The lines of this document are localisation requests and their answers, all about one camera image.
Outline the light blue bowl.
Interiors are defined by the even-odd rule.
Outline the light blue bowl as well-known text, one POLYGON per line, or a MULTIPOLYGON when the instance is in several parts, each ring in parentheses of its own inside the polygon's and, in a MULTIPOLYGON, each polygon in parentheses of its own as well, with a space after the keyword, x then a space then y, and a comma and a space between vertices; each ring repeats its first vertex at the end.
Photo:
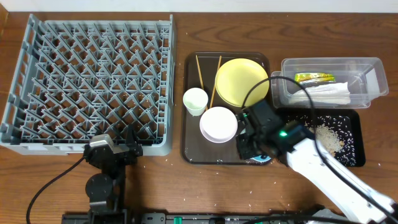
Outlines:
POLYGON ((272 160, 272 158, 269 156, 261 155, 261 156, 252 157, 251 160, 260 162, 260 163, 266 163, 266 162, 270 162, 272 160))

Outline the white pink bowl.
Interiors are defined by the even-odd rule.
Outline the white pink bowl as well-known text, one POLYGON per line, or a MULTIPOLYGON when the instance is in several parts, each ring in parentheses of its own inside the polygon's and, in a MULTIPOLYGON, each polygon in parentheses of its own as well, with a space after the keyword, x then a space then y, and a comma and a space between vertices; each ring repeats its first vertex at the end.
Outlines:
POLYGON ((213 107, 203 113, 200 118, 202 135, 213 143, 224 143, 231 140, 238 130, 235 114, 224 107, 213 107))

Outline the yellow round plate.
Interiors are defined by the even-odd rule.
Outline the yellow round plate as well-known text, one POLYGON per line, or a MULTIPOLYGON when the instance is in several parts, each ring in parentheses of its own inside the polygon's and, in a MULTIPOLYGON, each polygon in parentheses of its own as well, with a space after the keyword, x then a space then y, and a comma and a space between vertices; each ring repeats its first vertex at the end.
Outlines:
POLYGON ((218 70, 216 91, 227 104, 240 108, 250 89, 266 78, 266 70, 257 62, 246 58, 232 59, 218 70))

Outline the white plastic cup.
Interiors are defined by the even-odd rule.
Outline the white plastic cup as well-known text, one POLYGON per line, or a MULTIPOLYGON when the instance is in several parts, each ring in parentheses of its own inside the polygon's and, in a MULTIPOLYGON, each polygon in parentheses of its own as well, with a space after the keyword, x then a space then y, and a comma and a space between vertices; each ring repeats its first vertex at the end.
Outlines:
POLYGON ((208 95, 201 88, 191 88, 183 95, 183 104, 192 116, 204 113, 208 103, 208 95))

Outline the green snack wrapper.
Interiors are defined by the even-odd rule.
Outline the green snack wrapper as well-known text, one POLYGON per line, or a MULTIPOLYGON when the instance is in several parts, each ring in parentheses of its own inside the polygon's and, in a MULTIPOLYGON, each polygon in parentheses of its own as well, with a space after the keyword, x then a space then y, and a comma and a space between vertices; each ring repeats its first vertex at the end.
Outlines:
POLYGON ((335 82, 335 76, 331 73, 296 73, 294 80, 300 84, 315 82, 335 82))

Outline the white napkin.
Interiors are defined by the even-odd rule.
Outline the white napkin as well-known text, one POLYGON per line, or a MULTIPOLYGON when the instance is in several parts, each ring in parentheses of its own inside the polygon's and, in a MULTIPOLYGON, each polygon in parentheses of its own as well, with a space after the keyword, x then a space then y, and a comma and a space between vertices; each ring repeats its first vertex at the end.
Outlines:
MULTIPOLYGON (((347 82, 313 86, 305 90, 310 95, 314 104, 328 103, 347 105, 351 103, 347 82)), ((289 98, 288 103, 290 105, 309 103, 309 99, 303 90, 299 90, 289 98)))

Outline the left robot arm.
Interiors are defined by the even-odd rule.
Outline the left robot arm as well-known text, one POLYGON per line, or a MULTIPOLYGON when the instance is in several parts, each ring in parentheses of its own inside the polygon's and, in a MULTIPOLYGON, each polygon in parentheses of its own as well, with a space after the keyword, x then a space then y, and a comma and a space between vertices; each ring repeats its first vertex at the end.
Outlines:
POLYGON ((115 145, 108 134, 93 136, 85 145, 84 160, 101 171, 91 176, 85 186, 90 200, 88 223, 132 223, 131 213, 124 206, 126 167, 136 164, 142 155, 142 145, 131 124, 124 145, 115 145))

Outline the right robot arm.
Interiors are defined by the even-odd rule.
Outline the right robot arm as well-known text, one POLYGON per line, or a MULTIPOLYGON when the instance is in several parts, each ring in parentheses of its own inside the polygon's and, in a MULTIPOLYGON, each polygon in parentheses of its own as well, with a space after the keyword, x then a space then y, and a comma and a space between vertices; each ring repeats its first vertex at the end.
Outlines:
POLYGON ((327 152, 298 122, 255 130, 236 138, 242 158, 267 154, 308 179, 355 223, 397 223, 397 202, 371 188, 327 152))

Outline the black food waste tray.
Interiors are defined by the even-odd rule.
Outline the black food waste tray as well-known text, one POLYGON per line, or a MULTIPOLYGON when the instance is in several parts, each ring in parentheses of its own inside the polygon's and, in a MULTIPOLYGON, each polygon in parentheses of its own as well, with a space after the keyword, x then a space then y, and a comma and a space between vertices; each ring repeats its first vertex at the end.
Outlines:
POLYGON ((355 110, 316 109, 317 139, 346 167, 366 163, 360 118, 355 110))

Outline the clear plastic waste container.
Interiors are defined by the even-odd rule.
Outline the clear plastic waste container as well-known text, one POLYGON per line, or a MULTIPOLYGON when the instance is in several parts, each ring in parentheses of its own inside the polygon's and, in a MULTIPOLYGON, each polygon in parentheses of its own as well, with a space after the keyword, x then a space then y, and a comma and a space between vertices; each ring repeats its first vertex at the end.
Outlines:
POLYGON ((309 103, 288 103, 289 98, 301 90, 294 80, 296 73, 331 73, 335 82, 315 82, 301 84, 304 88, 332 83, 348 83, 351 103, 337 105, 316 103, 316 108, 367 108, 371 101, 389 93, 386 73, 382 61, 377 57, 320 57, 320 58, 287 58, 281 63, 281 70, 272 73, 272 102, 276 108, 308 108, 309 103))

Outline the left wooden chopstick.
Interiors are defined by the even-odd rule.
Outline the left wooden chopstick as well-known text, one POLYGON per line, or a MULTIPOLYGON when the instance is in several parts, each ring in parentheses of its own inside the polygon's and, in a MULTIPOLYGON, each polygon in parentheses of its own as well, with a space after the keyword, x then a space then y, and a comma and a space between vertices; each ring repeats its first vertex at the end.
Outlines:
MULTIPOLYGON (((199 80, 200 80, 200 86, 201 89, 206 93, 205 88, 204 88, 204 84, 203 84, 203 78, 202 78, 202 74, 201 74, 201 68, 200 68, 200 63, 199 63, 199 59, 198 59, 198 55, 195 55, 195 59, 196 59, 196 63, 197 63, 197 70, 198 70, 198 76, 199 76, 199 80)), ((206 103, 205 106, 205 111, 208 109, 208 105, 206 103)))

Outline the wooden chopstick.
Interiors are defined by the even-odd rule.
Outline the wooden chopstick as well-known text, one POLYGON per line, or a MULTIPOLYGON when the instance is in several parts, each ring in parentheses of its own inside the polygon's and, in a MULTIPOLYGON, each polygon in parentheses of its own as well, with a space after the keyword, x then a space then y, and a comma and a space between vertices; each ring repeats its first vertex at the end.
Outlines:
MULTIPOLYGON (((219 60, 218 60, 218 66, 216 69, 216 75, 218 73, 218 70, 221 67, 221 60, 222 60, 222 56, 219 56, 219 60)), ((215 98, 215 93, 216 93, 216 76, 215 76, 215 80, 214 80, 214 84, 213 84, 213 90, 212 90, 212 95, 211 95, 211 101, 210 101, 210 108, 213 107, 213 102, 214 102, 214 98, 215 98)))
MULTIPOLYGON (((199 76, 199 80, 200 80, 200 86, 201 89, 206 93, 205 88, 204 88, 204 84, 203 84, 203 78, 202 78, 202 74, 201 74, 201 68, 200 68, 200 63, 199 63, 199 59, 198 59, 198 55, 195 55, 195 59, 196 59, 196 63, 197 63, 197 70, 198 70, 198 76, 199 76)), ((205 111, 208 109, 208 105, 206 103, 205 106, 205 111)))

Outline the dark brown serving tray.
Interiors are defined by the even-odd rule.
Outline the dark brown serving tray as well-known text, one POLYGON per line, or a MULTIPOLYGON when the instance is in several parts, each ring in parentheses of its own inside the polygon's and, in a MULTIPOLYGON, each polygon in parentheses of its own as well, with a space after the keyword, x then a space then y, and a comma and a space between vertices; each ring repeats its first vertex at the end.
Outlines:
MULTIPOLYGON (((195 55, 198 55, 203 84, 208 96, 212 94, 220 55, 222 56, 221 65, 232 59, 246 58, 257 62, 266 72, 270 72, 268 58, 258 52, 194 52, 185 60, 185 91, 201 87, 195 55)), ((192 116, 186 108, 183 109, 182 114, 181 155, 191 164, 202 165, 262 166, 271 162, 241 160, 236 149, 236 138, 220 144, 210 142, 200 131, 200 117, 192 116)))

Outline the grey plastic dish rack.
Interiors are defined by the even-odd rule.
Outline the grey plastic dish rack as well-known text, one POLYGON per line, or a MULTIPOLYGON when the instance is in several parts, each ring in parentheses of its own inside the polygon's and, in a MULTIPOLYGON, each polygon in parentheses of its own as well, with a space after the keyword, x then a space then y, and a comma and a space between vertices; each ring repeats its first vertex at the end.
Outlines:
POLYGON ((81 153, 93 136, 146 156, 172 150, 176 25, 41 21, 29 16, 1 121, 1 146, 22 155, 81 153))

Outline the rice and food scraps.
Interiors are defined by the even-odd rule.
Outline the rice and food scraps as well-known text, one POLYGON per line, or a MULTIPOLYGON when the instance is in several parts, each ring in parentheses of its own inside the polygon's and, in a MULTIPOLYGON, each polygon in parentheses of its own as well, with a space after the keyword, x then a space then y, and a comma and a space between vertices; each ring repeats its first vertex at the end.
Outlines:
POLYGON ((365 163, 363 146, 358 140, 357 127, 349 116, 317 116, 317 140, 337 161, 346 167, 361 167, 365 163))

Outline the right wooden chopstick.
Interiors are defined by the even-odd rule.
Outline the right wooden chopstick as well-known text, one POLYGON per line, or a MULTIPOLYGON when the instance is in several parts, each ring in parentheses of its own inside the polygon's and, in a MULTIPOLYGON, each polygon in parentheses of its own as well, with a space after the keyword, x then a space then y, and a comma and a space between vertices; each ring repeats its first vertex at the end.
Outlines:
MULTIPOLYGON (((222 56, 219 56, 219 60, 218 60, 218 66, 216 69, 216 75, 218 73, 218 70, 221 67, 221 60, 222 60, 222 56)), ((211 95, 211 101, 210 101, 210 108, 213 107, 213 102, 214 102, 214 98, 215 98, 215 93, 216 93, 216 76, 215 76, 215 80, 214 80, 214 84, 213 84, 213 90, 212 90, 212 95, 211 95)))

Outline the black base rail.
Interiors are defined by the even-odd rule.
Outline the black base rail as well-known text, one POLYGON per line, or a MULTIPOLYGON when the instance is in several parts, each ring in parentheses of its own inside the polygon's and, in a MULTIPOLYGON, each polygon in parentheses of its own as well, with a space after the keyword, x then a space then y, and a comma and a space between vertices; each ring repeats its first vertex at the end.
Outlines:
MULTIPOLYGON (((339 220, 347 220, 347 218, 342 217, 333 213, 329 209, 323 209, 317 211, 314 214, 309 214, 312 217, 323 217, 332 218, 339 220)), ((127 221, 124 220, 123 215, 116 218, 116 221, 100 220, 91 222, 87 214, 67 214, 62 216, 62 224, 88 224, 88 223, 135 223, 135 224, 210 224, 210 223, 221 223, 221 224, 238 224, 246 223, 251 220, 265 218, 265 216, 248 216, 248 215, 166 215, 164 213, 145 213, 140 218, 130 218, 127 221)), ((269 222, 259 222, 259 223, 327 223, 318 221, 293 221, 293 220, 273 220, 269 222)))

